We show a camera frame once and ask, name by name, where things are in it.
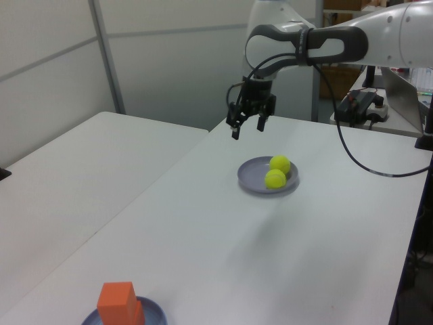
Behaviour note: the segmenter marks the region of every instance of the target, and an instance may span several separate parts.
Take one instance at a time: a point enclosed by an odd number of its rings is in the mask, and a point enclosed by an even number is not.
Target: white table
[[[426,173],[383,178],[347,157],[334,126],[256,119],[231,139],[222,122],[184,159],[0,319],[80,324],[104,282],[132,281],[169,324],[387,324]],[[420,169],[415,139],[343,128],[371,168]],[[288,195],[243,191],[237,168],[285,154]]]
[[[363,88],[362,84],[365,80],[366,74],[367,74],[367,69],[365,69],[363,73],[361,73],[361,75],[355,81],[355,83],[350,88],[350,90],[362,89]],[[378,76],[382,75],[379,68],[376,68],[375,74]],[[375,91],[375,89],[367,88],[364,89],[363,91]],[[402,117],[398,112],[396,112],[392,107],[389,106],[388,100],[386,99],[385,89],[378,89],[377,94],[379,96],[382,96],[384,98],[384,104],[388,105],[388,118],[385,122],[377,122],[373,124],[371,130],[392,133],[392,134],[406,135],[408,137],[421,136],[421,133],[411,123],[409,123],[404,117]],[[336,124],[334,119],[334,113],[329,118],[329,123],[334,125]],[[356,128],[365,129],[365,130],[368,130],[369,126],[370,126],[370,121],[366,121],[363,124],[355,125]]]
[[[0,316],[208,134],[100,113],[0,181]]]

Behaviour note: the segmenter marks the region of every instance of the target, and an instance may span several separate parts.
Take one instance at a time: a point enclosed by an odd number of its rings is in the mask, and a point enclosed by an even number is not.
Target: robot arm
[[[287,0],[256,0],[248,23],[244,84],[231,103],[233,137],[249,116],[259,114],[263,131],[275,110],[272,80],[291,66],[355,63],[372,66],[433,65],[433,2],[389,7],[329,28],[314,29]]]

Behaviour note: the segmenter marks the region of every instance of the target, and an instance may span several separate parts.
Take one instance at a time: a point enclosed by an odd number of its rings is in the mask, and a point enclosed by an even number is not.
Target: yellow tennis ball
[[[287,175],[290,171],[290,160],[288,160],[286,156],[274,156],[269,162],[269,169],[279,169]]]
[[[265,176],[265,185],[267,188],[275,190],[286,185],[286,175],[279,169],[268,171]]]

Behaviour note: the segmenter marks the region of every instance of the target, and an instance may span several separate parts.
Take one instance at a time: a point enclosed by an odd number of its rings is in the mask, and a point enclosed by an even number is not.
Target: orange cube
[[[137,303],[132,282],[104,283],[97,302],[102,324],[135,325]]]

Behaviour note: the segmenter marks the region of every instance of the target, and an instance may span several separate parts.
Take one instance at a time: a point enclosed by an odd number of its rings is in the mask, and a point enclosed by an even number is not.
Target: plate
[[[141,301],[143,306],[145,325],[167,325],[165,313],[156,302],[138,296],[137,300]],[[82,325],[103,325],[97,309],[87,316]]]
[[[282,188],[270,190],[265,185],[265,175],[269,171],[271,156],[257,157],[244,162],[237,170],[239,184],[250,191],[261,194],[281,193],[294,189],[298,183],[298,167],[290,162],[290,171],[286,175],[287,183]]]

